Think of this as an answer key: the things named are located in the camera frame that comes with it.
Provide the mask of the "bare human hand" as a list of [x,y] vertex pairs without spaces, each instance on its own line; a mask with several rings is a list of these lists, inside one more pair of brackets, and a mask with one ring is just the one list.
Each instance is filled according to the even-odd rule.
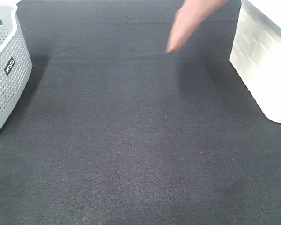
[[200,23],[225,3],[225,0],[185,0],[175,14],[166,52],[178,51]]

